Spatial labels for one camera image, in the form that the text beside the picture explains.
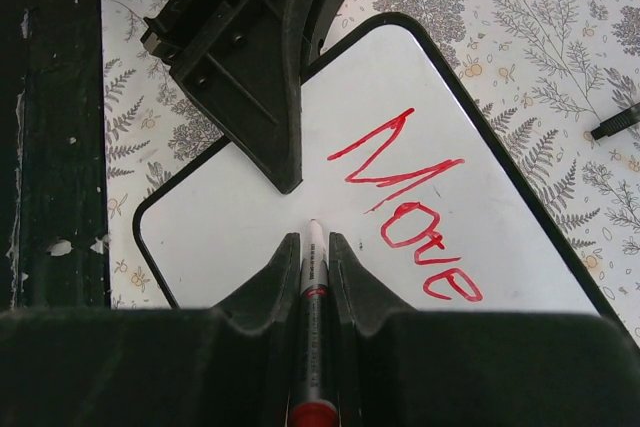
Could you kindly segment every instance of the floral pattern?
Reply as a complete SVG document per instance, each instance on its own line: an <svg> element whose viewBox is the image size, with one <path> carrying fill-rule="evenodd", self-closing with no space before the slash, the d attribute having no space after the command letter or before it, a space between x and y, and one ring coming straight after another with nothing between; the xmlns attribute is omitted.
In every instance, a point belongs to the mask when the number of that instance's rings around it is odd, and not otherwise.
<svg viewBox="0 0 640 427"><path fill-rule="evenodd" d="M102 0L115 308L166 305L133 213L220 136L139 42L166 1ZM640 131L589 134L640 101L640 0L346 0L323 50L386 11L429 32L640 343Z"/></svg>

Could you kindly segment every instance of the black whiteboard frame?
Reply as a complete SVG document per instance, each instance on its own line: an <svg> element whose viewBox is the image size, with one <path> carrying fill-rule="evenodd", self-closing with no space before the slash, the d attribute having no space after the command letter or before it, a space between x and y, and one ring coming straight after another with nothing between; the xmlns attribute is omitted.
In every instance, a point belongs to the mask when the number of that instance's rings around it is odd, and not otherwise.
<svg viewBox="0 0 640 427"><path fill-rule="evenodd" d="M506 149L503 147L496 135L491 130L491 127L483 117L476 103L473 101L466 89L462 86L460 80L453 72L453 70L449 67L444 57L442 57L440 51L431 40L429 35L426 33L422 25L420 25L416 20L404 14L395 12L383 13L369 18L358 27L356 27L352 32L350 32L346 37L344 37L325 54L320 56L320 58L316 62L309 66L307 71L304 72L301 76L301 83L304 84L304 82L320 72L323 68L325 68L333 60L338 58L342 53L348 50L366 34L378 27L382 27L385 25L396 25L402 27L409 33L411 33L411 35L416 39L429 60L436 67L438 73L443 78L456 100L460 103L460 106L463 108L484 142L487 144L493 155L500 163L500 166L504 169L511 182L518 190L518 193L527 204L529 210L531 210L531 212L533 213L534 217L540 224L540 227L542 227L544 232L547 234L547 237L549 238L555 249L558 251L560 257L567 265L576 281L580 284L580 287L585 292L598 313L603 317L608 318L614 323L620 325L623 330L627 332L627 329L624 328L622 321L616 315L609 301L600 291L597 284L595 283L589 272L587 272L587 269L580 261L579 257L574 252L573 248L567 242L567 239L564 237L560 229L555 225L547 211L544 209L543 205L536 197L531 187L529 187L527 181L524 179L524 177L516 167ZM225 137L214 142L207 150L201 153L192 162L190 162L182 170L180 170L175 176L173 176L164 185L162 185L158 190L153 192L149 197L142 201L134 214L133 235L136 245L142 252L142 256L149 265L149 268L156 281L158 282L162 293L167 298L169 305L173 308L178 308L179 305L175 297L171 293L171 289L169 289L169 286L167 285L164 277L162 276L160 269L153 260L151 252L149 252L149 249L147 249L144 240L142 239L142 233L140 229L142 216L156 202L158 202L162 197L169 193L189 175L195 172L205 162L207 162L214 155L220 152L229 143L230 141Z"/></svg>

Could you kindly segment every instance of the marker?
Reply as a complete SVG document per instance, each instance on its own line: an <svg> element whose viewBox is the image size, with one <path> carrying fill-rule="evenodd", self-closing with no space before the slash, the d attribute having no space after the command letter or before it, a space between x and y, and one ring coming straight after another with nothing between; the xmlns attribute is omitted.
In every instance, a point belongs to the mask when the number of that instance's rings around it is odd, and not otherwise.
<svg viewBox="0 0 640 427"><path fill-rule="evenodd" d="M312 220L300 275L288 427L338 427L340 424L329 328L327 249L322 227Z"/></svg>
<svg viewBox="0 0 640 427"><path fill-rule="evenodd" d="M638 122L640 122L640 103L632 105L628 109L602 122L600 127L591 131L591 137L593 137L594 140L598 140L605 135L611 136L628 129Z"/></svg>

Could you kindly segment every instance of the red marker cap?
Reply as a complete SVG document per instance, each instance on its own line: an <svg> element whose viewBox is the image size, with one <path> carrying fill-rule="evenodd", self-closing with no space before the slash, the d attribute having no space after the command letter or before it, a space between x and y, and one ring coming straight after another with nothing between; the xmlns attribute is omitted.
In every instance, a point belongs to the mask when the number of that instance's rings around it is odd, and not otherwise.
<svg viewBox="0 0 640 427"><path fill-rule="evenodd" d="M289 415L287 427L338 427L338 413L326 404L307 402Z"/></svg>

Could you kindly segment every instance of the red marker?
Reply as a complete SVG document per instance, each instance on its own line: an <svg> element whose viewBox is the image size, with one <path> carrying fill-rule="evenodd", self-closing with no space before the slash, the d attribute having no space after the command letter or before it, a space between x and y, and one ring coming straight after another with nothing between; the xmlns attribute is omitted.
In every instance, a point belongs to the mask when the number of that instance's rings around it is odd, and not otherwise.
<svg viewBox="0 0 640 427"><path fill-rule="evenodd" d="M300 317L288 427L338 427L338 405L331 361L329 276L322 227L309 224L302 259Z"/></svg>

